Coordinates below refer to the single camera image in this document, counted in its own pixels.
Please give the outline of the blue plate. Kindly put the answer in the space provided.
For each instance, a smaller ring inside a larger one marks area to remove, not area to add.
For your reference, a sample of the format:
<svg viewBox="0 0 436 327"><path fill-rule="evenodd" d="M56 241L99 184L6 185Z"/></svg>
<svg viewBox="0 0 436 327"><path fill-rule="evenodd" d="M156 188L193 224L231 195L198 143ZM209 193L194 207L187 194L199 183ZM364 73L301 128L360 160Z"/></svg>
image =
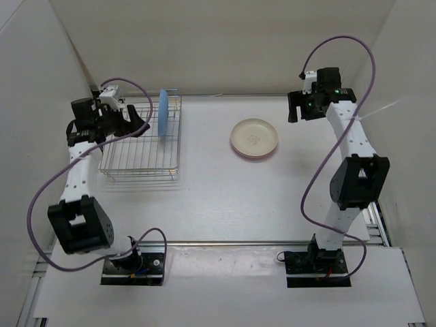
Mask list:
<svg viewBox="0 0 436 327"><path fill-rule="evenodd" d="M168 92L161 89L159 93L158 117L157 117L157 133L160 138L166 135L168 128L168 113L169 113L169 99Z"/></svg>

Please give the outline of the pink plate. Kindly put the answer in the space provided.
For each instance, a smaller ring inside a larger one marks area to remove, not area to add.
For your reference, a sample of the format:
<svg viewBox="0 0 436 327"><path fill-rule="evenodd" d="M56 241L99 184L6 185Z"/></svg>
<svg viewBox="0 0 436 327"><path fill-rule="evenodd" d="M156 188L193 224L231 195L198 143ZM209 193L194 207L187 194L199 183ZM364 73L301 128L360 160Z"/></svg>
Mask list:
<svg viewBox="0 0 436 327"><path fill-rule="evenodd" d="M272 157L276 152L278 147L276 146L272 151L263 154L263 155L258 155L258 156L252 156L252 155L246 155L242 152L240 152L231 142L230 142L230 146L232 151L238 155L240 158L245 159L245 160L249 160L249 161L263 161L263 160L267 160L268 158Z"/></svg>

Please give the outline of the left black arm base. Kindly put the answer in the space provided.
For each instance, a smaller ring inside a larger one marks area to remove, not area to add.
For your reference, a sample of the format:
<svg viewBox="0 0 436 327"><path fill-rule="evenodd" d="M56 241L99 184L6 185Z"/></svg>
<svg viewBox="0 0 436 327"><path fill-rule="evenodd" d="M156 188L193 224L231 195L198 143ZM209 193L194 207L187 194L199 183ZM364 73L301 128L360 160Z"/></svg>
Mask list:
<svg viewBox="0 0 436 327"><path fill-rule="evenodd" d="M165 278L166 251L164 246L140 248L136 266L124 269L124 265L104 260L101 285L111 286L162 286Z"/></svg>

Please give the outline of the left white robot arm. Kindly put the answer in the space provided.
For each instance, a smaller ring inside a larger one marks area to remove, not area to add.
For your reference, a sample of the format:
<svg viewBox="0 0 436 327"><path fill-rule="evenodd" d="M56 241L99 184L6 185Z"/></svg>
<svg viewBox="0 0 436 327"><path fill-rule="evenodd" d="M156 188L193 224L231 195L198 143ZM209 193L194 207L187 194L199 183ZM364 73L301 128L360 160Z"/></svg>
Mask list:
<svg viewBox="0 0 436 327"><path fill-rule="evenodd" d="M57 204L48 208L48 218L68 255L102 253L117 267L134 273L143 257L134 249L132 236L116 236L113 224L95 197L97 172L103 157L103 143L110 137L126 136L150 125L133 105L123 116L118 96L86 97L71 102L74 120L66 129L69 158L74 164Z"/></svg>

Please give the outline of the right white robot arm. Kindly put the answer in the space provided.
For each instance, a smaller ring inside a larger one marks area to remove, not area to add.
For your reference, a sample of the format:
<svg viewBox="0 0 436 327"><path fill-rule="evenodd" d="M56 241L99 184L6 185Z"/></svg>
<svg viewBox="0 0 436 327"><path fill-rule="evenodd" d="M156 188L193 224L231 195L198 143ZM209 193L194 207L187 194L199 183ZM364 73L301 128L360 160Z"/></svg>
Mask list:
<svg viewBox="0 0 436 327"><path fill-rule="evenodd" d="M288 121L326 118L341 153L341 164L330 180L332 203L306 255L308 268L320 273L338 258L355 218L378 200L390 161L380 157L366 137L356 114L356 96L342 87L339 68L303 72L300 77L302 90L288 94Z"/></svg>

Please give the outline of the cream plate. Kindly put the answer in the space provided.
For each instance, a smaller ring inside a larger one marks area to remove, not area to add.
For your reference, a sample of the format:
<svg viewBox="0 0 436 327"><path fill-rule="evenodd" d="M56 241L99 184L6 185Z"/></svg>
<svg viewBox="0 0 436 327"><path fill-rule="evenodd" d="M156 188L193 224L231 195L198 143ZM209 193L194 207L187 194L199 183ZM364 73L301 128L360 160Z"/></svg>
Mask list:
<svg viewBox="0 0 436 327"><path fill-rule="evenodd" d="M279 143L276 129L262 119L238 122L230 133L230 142L246 155L258 156L272 151Z"/></svg>

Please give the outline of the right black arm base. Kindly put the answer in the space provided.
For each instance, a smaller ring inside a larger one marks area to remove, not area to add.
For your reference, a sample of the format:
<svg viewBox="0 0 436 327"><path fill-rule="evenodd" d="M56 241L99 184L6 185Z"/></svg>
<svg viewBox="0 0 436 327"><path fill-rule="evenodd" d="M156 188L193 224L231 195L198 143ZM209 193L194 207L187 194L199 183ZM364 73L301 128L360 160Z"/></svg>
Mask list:
<svg viewBox="0 0 436 327"><path fill-rule="evenodd" d="M352 286L342 251L330 262L312 263L307 251L281 251L276 259L285 264L287 288Z"/></svg>

